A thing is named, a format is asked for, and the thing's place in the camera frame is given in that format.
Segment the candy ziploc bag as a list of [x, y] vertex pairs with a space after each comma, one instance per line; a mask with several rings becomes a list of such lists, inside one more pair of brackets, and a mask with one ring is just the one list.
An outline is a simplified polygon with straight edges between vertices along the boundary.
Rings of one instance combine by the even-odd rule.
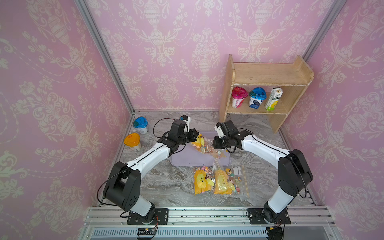
[[217, 150], [213, 147], [213, 140], [207, 139], [204, 135], [199, 133], [197, 140], [192, 142], [191, 145], [199, 152], [205, 155], [210, 155], [214, 159], [226, 158], [226, 154], [223, 150]]
[[215, 185], [213, 168], [207, 166], [196, 167], [194, 171], [195, 195], [212, 191]]
[[250, 197], [246, 168], [243, 165], [223, 166], [220, 159], [213, 163], [215, 195], [239, 195]]

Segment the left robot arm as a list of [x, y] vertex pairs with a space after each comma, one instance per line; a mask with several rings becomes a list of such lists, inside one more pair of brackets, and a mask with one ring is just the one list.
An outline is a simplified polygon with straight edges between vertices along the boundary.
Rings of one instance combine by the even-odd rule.
[[147, 152], [127, 163], [114, 164], [108, 180], [102, 184], [103, 197], [150, 222], [155, 217], [155, 204], [141, 196], [141, 180], [157, 164], [178, 153], [180, 146], [197, 140], [199, 132], [190, 128], [190, 122], [190, 117], [181, 116]]

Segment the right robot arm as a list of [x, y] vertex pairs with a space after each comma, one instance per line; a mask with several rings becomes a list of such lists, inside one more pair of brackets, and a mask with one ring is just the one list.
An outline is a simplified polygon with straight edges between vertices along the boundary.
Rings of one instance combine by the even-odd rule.
[[275, 223], [287, 212], [288, 205], [306, 190], [313, 174], [304, 154], [297, 150], [286, 150], [269, 144], [246, 129], [239, 131], [232, 121], [217, 123], [214, 137], [215, 149], [234, 148], [255, 154], [270, 163], [278, 171], [279, 187], [264, 204], [263, 215], [268, 223]]

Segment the lilac plastic tray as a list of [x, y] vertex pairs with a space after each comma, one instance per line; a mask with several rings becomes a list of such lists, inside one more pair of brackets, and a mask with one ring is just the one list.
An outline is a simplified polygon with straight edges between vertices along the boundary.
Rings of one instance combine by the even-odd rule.
[[212, 167], [215, 159], [219, 159], [222, 166], [230, 166], [230, 153], [225, 149], [213, 149], [213, 140], [218, 134], [215, 131], [202, 131], [201, 134], [205, 140], [205, 152], [192, 143], [188, 143], [180, 153], [173, 154], [170, 157], [171, 164], [177, 167]]

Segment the pink lid cup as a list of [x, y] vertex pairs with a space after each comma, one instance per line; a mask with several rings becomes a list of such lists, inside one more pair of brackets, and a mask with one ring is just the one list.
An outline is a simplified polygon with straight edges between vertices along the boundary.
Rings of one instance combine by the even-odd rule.
[[239, 108], [243, 104], [244, 99], [247, 96], [248, 96], [247, 90], [245, 90], [242, 87], [234, 87], [232, 91], [231, 106], [233, 108]]

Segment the blue lid cup on shelf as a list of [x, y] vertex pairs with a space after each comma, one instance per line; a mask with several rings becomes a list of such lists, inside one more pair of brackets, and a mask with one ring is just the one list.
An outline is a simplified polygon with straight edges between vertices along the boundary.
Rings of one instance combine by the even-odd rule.
[[249, 96], [249, 107], [252, 109], [258, 109], [262, 102], [267, 98], [266, 91], [261, 87], [251, 90]]

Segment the blue lid cup on table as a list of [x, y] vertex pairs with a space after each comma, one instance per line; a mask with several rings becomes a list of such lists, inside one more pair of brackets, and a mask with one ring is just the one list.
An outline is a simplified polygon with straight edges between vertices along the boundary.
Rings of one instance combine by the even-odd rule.
[[133, 123], [134, 132], [140, 135], [148, 133], [148, 121], [145, 117], [138, 117]]

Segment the orange lid cup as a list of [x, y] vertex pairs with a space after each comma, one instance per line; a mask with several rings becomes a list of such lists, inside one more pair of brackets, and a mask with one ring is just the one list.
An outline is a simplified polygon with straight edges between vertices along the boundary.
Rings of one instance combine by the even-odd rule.
[[132, 133], [125, 137], [124, 144], [135, 151], [140, 151], [142, 148], [141, 137], [138, 133]]

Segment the green white carton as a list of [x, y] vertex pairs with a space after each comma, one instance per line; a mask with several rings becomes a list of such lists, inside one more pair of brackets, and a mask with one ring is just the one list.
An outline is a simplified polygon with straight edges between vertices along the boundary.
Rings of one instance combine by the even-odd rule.
[[265, 108], [267, 111], [274, 111], [275, 110], [282, 94], [283, 94], [282, 88], [273, 88], [271, 90], [269, 99], [265, 105]]

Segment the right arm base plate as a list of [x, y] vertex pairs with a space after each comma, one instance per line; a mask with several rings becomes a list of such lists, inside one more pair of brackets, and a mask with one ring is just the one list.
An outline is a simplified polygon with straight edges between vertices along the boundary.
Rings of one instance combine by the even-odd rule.
[[281, 213], [276, 214], [272, 210], [263, 208], [248, 208], [246, 217], [251, 225], [289, 225], [291, 224], [288, 209], [285, 208]]

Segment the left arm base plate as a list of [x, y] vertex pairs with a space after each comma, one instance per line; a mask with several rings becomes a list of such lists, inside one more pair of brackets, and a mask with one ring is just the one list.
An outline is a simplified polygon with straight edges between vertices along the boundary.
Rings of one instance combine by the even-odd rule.
[[150, 210], [146, 216], [130, 212], [127, 225], [167, 225], [168, 216], [169, 209], [167, 208], [155, 208]]

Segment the aluminium rail frame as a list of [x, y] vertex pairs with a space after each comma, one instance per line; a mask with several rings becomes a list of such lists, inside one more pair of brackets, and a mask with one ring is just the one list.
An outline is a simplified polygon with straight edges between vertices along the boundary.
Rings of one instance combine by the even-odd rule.
[[340, 240], [326, 207], [289, 207], [268, 223], [256, 207], [161, 207], [150, 224], [117, 207], [91, 208], [80, 240]]

